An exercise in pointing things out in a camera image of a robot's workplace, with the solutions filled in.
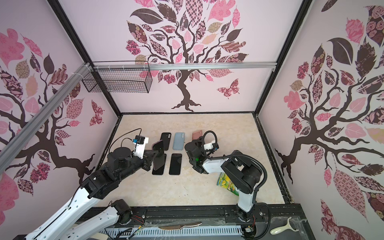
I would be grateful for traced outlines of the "green yellow candy bag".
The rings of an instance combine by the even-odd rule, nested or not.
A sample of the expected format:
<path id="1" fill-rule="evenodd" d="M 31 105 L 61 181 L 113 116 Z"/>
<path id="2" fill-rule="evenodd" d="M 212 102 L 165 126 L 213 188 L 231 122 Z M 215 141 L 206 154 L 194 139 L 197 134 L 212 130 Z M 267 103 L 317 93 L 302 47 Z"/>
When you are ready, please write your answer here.
<path id="1" fill-rule="evenodd" d="M 230 178 L 225 173 L 220 173 L 217 186 L 222 187 L 236 196 L 239 196 L 239 192 L 235 184 L 230 180 Z"/>

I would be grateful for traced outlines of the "black smartphone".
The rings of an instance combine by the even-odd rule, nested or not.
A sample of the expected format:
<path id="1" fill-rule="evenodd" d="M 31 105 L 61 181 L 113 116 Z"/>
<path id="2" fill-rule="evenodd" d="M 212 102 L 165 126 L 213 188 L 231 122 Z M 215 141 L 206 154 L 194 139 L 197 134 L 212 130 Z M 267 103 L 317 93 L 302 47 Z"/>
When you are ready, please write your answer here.
<path id="1" fill-rule="evenodd" d="M 164 170 L 165 170 L 165 165 L 162 165 L 159 169 L 153 170 L 152 175 L 161 176 L 164 174 Z"/>

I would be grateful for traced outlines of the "aluminium rail back wall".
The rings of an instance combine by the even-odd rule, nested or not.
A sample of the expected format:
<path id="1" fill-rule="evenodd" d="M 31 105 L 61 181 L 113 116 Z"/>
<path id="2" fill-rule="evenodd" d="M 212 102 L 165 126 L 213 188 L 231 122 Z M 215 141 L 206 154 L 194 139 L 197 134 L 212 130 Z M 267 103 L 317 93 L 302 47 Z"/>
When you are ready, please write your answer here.
<path id="1" fill-rule="evenodd" d="M 128 65 L 113 65 L 103 62 L 102 65 L 94 63 L 93 69 L 100 70 L 145 70 L 145 71 L 168 71 L 168 70 L 210 70 L 210 69 L 275 69 L 275 62 L 241 62 L 241 63 L 197 63 L 197 64 L 143 64 L 135 63 Z"/>

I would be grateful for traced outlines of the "wooden knife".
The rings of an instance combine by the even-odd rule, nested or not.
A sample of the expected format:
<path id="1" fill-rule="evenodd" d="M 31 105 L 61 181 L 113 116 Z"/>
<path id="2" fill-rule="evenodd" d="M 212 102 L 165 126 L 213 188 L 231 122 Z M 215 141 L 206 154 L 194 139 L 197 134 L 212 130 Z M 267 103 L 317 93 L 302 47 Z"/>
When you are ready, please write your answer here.
<path id="1" fill-rule="evenodd" d="M 178 225 L 161 226 L 159 227 L 159 229 L 166 230 L 166 231 L 175 231 L 175 230 L 182 230 L 185 228 L 195 228 L 201 225 L 202 225 L 202 222 L 184 223 L 184 224 L 178 224 Z"/>

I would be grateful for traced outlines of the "light blue phone case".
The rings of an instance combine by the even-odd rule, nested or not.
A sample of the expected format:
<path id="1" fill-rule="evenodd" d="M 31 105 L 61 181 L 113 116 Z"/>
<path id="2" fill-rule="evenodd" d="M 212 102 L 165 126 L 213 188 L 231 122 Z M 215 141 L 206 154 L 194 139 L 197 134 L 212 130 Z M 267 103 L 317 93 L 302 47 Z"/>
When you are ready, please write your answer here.
<path id="1" fill-rule="evenodd" d="M 185 144 L 185 133 L 177 132 L 175 133 L 173 150 L 174 151 L 182 151 L 184 149 Z"/>

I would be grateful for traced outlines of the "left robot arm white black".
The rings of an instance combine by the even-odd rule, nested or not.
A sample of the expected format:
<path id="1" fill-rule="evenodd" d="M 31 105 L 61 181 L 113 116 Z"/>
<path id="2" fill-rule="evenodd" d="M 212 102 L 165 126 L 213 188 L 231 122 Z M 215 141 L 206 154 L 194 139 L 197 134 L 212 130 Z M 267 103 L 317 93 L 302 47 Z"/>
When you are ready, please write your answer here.
<path id="1" fill-rule="evenodd" d="M 136 171 L 151 170 L 159 150 L 132 152 L 120 147 L 107 155 L 107 163 L 92 173 L 73 197 L 37 229 L 16 240 L 87 240 L 104 228 L 118 222 L 129 222 L 132 211 L 124 200 L 117 200 L 98 215 L 77 225 L 76 222 L 93 206 L 103 200 L 119 184 Z"/>

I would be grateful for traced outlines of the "aluminium rail left wall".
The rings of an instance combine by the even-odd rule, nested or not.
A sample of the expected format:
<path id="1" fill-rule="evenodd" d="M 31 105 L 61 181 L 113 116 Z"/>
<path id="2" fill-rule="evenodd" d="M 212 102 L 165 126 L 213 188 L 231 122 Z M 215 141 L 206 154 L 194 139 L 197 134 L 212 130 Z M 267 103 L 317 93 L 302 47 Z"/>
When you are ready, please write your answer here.
<path id="1" fill-rule="evenodd" d="M 44 122 L 54 113 L 54 110 L 62 103 L 72 89 L 91 72 L 91 65 L 83 63 L 72 76 L 63 84 L 56 94 L 44 104 L 40 111 L 21 129 L 9 144 L 1 151 L 1 173 L 12 163 L 19 152 L 30 139 L 38 132 Z"/>

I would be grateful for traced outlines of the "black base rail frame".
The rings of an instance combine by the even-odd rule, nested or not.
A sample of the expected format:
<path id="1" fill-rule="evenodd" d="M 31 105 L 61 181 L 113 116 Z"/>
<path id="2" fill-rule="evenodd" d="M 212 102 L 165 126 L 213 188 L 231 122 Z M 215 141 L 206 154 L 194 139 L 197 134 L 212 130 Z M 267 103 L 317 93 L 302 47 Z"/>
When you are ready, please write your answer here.
<path id="1" fill-rule="evenodd" d="M 91 208 L 77 222 L 82 222 L 98 215 L 105 208 Z M 107 228 L 138 228 L 128 239 L 107 237 L 97 232 L 90 240 L 313 240 L 315 236 L 307 222 L 306 216 L 299 204 L 267 205 L 256 204 L 251 218 L 245 222 L 237 215 L 236 205 L 224 206 L 172 206 L 172 207 L 132 207 L 132 215 L 129 222 L 118 222 Z M 291 225 L 298 232 L 290 230 L 278 235 L 271 235 L 270 230 L 284 226 L 287 219 L 292 217 Z M 178 225 L 184 223 L 202 222 L 201 226 L 240 226 L 242 236 L 221 236 L 221 237 L 176 237 L 171 239 L 138 238 L 134 234 L 141 228 L 161 227 Z"/>

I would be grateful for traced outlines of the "pink phone case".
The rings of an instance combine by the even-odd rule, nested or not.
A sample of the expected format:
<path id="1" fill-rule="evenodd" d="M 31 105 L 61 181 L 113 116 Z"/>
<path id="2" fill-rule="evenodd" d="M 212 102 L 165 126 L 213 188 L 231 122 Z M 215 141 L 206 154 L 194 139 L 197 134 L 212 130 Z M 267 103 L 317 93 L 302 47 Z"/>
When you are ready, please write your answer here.
<path id="1" fill-rule="evenodd" d="M 203 136 L 203 131 L 202 130 L 195 131 L 192 134 L 192 140 L 198 140 L 202 136 Z"/>

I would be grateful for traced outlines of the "black phone case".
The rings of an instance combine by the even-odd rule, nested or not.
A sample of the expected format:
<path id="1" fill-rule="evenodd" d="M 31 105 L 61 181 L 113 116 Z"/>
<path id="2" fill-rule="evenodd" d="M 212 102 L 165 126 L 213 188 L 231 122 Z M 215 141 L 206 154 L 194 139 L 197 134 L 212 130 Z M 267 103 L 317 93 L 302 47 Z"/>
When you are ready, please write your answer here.
<path id="1" fill-rule="evenodd" d="M 172 136 L 172 134 L 169 132 L 161 134 L 160 140 L 163 141 L 163 143 L 164 143 L 164 150 L 165 151 L 169 150 L 169 146 L 170 146 L 170 142 L 171 142 L 171 136 Z"/>

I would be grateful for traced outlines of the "aluminium rail wall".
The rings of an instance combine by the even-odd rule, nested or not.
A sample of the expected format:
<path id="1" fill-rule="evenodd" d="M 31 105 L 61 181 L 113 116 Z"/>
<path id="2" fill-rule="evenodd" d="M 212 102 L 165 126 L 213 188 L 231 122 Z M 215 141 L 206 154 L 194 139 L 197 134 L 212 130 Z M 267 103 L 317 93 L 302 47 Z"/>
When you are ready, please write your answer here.
<path id="1" fill-rule="evenodd" d="M 9 144 L 1 151 L 1 173 L 12 163 L 19 152 L 30 139 L 38 132 L 44 122 L 54 113 L 54 110 L 62 103 L 72 89 L 91 72 L 91 65 L 83 63 L 72 76 L 63 84 L 56 94 L 44 104 L 40 111 L 21 129 Z"/>
<path id="2" fill-rule="evenodd" d="M 135 63 L 128 65 L 113 65 L 103 62 L 102 65 L 94 63 L 93 69 L 100 70 L 145 70 L 145 71 L 168 71 L 168 70 L 210 70 L 210 69 L 275 69 L 275 62 L 241 62 L 241 63 L 197 63 L 197 64 L 143 64 Z"/>

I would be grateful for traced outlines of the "black phone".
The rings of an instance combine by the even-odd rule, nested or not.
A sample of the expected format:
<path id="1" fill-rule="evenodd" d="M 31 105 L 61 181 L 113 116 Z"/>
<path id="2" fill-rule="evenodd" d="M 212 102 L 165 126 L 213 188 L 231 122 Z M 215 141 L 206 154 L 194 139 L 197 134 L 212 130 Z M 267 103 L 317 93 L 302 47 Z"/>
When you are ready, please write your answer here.
<path id="1" fill-rule="evenodd" d="M 181 173 L 182 154 L 172 154 L 169 175 L 177 176 Z"/>
<path id="2" fill-rule="evenodd" d="M 166 162 L 164 141 L 160 140 L 154 143 L 152 146 L 152 150 L 156 152 L 153 160 L 153 170 L 157 171 L 162 168 Z"/>

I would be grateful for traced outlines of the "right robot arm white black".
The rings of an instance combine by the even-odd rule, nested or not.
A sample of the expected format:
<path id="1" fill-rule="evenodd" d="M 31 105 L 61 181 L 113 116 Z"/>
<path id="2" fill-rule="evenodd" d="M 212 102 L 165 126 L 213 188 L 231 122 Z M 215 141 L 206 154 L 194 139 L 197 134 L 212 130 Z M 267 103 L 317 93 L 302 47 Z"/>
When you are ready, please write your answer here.
<path id="1" fill-rule="evenodd" d="M 189 162 L 196 172 L 224 173 L 229 177 L 239 193 L 237 215 L 247 222 L 253 214 L 257 192 L 267 181 L 267 170 L 259 161 L 240 151 L 223 157 L 210 157 L 218 149 L 216 142 L 205 144 L 201 139 L 185 145 Z"/>

